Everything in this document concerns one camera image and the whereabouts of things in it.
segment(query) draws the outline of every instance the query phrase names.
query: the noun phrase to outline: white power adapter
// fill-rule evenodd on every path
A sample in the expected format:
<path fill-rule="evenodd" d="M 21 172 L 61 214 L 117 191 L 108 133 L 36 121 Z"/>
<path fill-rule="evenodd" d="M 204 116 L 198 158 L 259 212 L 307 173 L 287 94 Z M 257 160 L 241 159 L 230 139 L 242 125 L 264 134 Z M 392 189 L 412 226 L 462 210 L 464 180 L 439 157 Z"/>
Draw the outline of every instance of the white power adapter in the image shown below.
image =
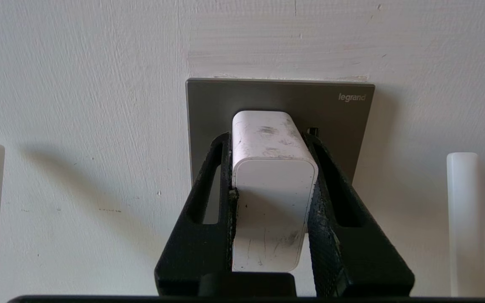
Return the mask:
<path fill-rule="evenodd" d="M 287 113 L 242 111 L 232 123 L 239 191 L 233 270 L 290 271 L 300 257 L 317 164 Z"/>

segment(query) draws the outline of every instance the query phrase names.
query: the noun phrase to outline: white wall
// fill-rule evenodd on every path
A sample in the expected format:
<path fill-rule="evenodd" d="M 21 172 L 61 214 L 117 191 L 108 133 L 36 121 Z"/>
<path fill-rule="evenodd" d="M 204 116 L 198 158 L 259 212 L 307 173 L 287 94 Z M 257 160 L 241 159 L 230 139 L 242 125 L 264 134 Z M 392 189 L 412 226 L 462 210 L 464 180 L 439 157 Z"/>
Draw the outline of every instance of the white wall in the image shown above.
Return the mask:
<path fill-rule="evenodd" d="M 375 84 L 354 186 L 413 294 L 450 293 L 445 157 L 485 167 L 485 1 L 27 1 L 0 2 L 0 303 L 156 293 L 188 77 Z"/>

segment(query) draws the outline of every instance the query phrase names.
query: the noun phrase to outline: black 3d-printed part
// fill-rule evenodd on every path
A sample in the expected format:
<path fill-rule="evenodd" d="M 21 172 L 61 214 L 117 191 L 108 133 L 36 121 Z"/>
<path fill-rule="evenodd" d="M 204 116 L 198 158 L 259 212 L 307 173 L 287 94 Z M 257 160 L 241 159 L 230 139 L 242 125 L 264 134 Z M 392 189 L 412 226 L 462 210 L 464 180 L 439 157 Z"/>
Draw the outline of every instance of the black 3d-printed part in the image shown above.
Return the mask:
<path fill-rule="evenodd" d="M 211 184 L 221 166 L 218 223 L 204 225 Z M 231 189 L 231 136 L 211 144 L 179 219 L 158 260 L 155 280 L 160 295 L 198 295 L 206 274 L 231 272 L 237 192 Z"/>
<path fill-rule="evenodd" d="M 303 134 L 319 167 L 308 214 L 318 297 L 408 296 L 414 275 L 370 215 L 327 148 Z"/>

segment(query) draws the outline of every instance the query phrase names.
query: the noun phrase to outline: legrand logo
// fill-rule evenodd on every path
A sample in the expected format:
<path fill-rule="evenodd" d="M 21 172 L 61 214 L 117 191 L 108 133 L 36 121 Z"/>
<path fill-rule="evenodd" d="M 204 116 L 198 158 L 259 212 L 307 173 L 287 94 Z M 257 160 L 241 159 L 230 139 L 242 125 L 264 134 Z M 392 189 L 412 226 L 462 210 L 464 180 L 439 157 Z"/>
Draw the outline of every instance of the legrand logo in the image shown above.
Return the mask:
<path fill-rule="evenodd" d="M 343 100 L 345 102 L 349 101 L 364 101 L 366 100 L 366 95 L 344 95 L 340 93 L 338 100 Z"/>

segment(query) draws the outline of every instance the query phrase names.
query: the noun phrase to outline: gray metal plate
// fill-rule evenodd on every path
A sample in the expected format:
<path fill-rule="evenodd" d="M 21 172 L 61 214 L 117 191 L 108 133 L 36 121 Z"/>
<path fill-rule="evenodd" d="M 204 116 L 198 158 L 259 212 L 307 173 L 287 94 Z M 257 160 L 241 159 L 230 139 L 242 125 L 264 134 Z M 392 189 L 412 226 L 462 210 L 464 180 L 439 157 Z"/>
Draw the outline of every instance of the gray metal plate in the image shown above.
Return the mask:
<path fill-rule="evenodd" d="M 287 112 L 300 132 L 317 127 L 319 138 L 353 180 L 374 90 L 372 84 L 358 83 L 189 79 L 187 108 L 192 179 L 197 176 L 211 141 L 231 131 L 231 120 L 237 112 L 263 109 Z M 365 98 L 351 97 L 355 100 L 346 102 L 345 98 L 349 97 L 342 95 Z M 213 196 L 218 189 L 214 187 L 211 192 Z M 215 213 L 208 211 L 206 221 L 211 215 L 214 217 Z"/>

